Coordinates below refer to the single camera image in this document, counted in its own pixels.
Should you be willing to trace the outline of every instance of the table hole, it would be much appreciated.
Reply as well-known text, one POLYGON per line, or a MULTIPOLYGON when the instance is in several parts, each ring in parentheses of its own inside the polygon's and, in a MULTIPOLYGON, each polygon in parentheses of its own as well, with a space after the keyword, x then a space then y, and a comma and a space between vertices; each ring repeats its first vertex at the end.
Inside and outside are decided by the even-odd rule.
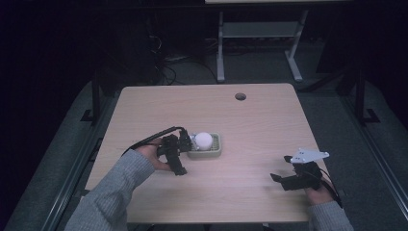
POLYGON ((244 94, 244 93, 237 93, 237 94, 235 94, 235 98, 236 98, 237 100, 243 101, 243 100, 246 99, 246 94, 244 94))

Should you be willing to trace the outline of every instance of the dark background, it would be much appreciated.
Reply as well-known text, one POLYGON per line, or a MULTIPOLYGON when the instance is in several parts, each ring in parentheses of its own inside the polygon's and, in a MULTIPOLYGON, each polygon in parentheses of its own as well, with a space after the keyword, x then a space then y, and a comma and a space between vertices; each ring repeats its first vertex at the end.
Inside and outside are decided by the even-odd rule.
MULTIPOLYGON (((106 94, 124 86, 154 85, 158 81, 154 65, 160 57, 150 53, 152 41, 145 26, 151 12, 84 10, 137 6, 140 2, 145 4, 1 2, 0 229, 7 223, 75 96, 95 73, 106 94)), ((145 2, 151 6, 153 1, 145 2)), ((216 38, 217 21, 206 19, 216 18, 206 17, 214 13, 175 15, 163 11, 157 14, 159 20, 153 22, 153 28, 160 30, 164 45, 191 50, 192 43, 205 37, 216 38)), ((357 1, 341 13, 311 11, 302 37, 326 39, 319 71, 332 72, 344 64, 356 63, 366 78, 382 90, 405 127, 407 15, 405 1, 357 1), (336 30, 331 30, 332 25, 336 25, 336 30)), ((200 55, 199 49, 194 52, 200 55)))

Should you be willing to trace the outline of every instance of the wooden table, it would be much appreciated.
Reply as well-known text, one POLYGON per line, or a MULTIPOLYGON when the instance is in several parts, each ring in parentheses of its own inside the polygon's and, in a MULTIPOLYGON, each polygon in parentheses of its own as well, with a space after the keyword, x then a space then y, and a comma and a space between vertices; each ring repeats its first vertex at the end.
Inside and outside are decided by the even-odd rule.
MULTIPOLYGON (((318 149, 289 84, 125 88, 86 189, 101 180, 128 146, 171 126, 183 126, 190 134, 220 134, 222 153, 212 159, 191 159, 182 153, 180 160, 188 171, 183 176, 153 173, 134 191, 129 222, 308 219, 304 191, 285 192, 269 176, 293 175, 293 166, 283 157, 297 148, 318 149), (237 100, 237 93, 246 99, 237 100)), ((319 165, 325 169, 323 161, 319 165)))

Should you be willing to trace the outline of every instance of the floor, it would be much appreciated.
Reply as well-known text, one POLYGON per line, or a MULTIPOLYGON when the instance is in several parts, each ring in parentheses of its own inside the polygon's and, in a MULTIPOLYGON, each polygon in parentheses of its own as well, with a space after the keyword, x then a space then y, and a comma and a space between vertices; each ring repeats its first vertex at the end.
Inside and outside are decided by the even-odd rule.
MULTIPOLYGON (((295 59, 304 78, 300 83, 293 80, 286 63, 286 46, 285 41, 278 41, 268 48, 258 47, 257 52, 249 49, 230 53, 224 58, 224 84, 290 83, 301 90, 328 75, 316 74, 323 42, 305 41, 299 45, 295 59)), ((184 55, 176 53, 171 58, 173 62, 166 64, 163 81, 158 85, 217 83, 214 53, 200 60, 182 59, 184 55)), ((408 176, 408 132, 388 108, 381 92, 370 83, 367 83, 365 105, 375 111, 381 122, 362 126, 353 114, 354 90, 349 96, 339 96, 335 91, 339 80, 313 92, 299 92, 298 97, 320 150, 331 153, 325 163, 342 192, 345 212, 355 230, 408 230, 404 204, 396 199, 408 190, 408 182, 404 181, 408 176)), ((102 95, 101 117, 91 125, 81 121, 84 111, 92 105, 90 84, 84 87, 6 230, 64 230, 79 202, 119 95, 120 92, 115 96, 102 95)), ((406 194, 401 201, 407 202, 406 194)), ((275 231, 305 230, 307 224, 272 223, 269 227, 275 231)), ((130 226, 131 230, 146 228, 130 226)), ((160 227, 160 230, 171 229, 180 230, 180 227, 160 227)))

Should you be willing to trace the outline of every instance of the gray sleeve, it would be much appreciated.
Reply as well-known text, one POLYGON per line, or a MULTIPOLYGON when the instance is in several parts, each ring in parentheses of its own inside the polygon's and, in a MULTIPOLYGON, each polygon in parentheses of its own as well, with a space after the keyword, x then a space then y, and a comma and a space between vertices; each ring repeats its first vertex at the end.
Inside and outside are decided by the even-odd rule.
POLYGON ((65 230, 127 230, 126 207, 132 192, 154 170, 139 152, 127 151, 81 200, 65 230))
POLYGON ((309 230, 351 231, 351 226, 344 210, 336 201, 314 205, 308 208, 310 215, 309 230))

